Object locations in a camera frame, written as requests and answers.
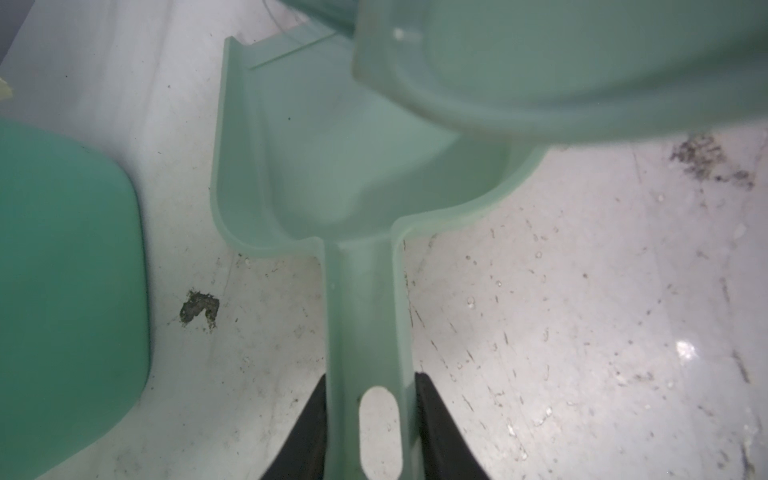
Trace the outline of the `green hand brush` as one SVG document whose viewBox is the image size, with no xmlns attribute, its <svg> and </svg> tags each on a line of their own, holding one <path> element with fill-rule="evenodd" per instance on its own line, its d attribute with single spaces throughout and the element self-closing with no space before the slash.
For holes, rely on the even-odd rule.
<svg viewBox="0 0 768 480">
<path fill-rule="evenodd" d="M 467 133 L 593 143 L 767 113 L 763 1 L 297 1 L 352 74 Z"/>
</svg>

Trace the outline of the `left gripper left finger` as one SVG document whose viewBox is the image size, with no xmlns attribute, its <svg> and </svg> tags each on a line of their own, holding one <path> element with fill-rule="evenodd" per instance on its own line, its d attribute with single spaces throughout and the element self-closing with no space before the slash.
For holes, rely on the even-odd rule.
<svg viewBox="0 0 768 480">
<path fill-rule="evenodd" d="M 262 480 L 322 480 L 327 448 L 326 375 L 316 384 Z"/>
</svg>

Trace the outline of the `green plastic dustpan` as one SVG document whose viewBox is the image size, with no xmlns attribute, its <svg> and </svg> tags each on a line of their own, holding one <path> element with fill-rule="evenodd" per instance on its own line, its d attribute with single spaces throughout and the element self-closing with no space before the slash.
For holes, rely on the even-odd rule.
<svg viewBox="0 0 768 480">
<path fill-rule="evenodd" d="M 359 407 L 398 406 L 401 477 L 425 479 L 403 243 L 462 227 L 538 167 L 545 148 L 476 140 L 363 88 L 352 42 L 305 23 L 224 43 L 211 210 L 248 257 L 316 257 L 326 305 L 323 479 L 361 479 Z"/>
</svg>

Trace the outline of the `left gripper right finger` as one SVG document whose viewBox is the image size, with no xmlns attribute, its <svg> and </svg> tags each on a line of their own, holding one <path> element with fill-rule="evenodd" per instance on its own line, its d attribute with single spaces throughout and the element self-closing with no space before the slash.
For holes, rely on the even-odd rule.
<svg viewBox="0 0 768 480">
<path fill-rule="evenodd" d="M 426 373 L 416 373 L 415 388 L 424 478 L 488 480 L 431 378 Z"/>
</svg>

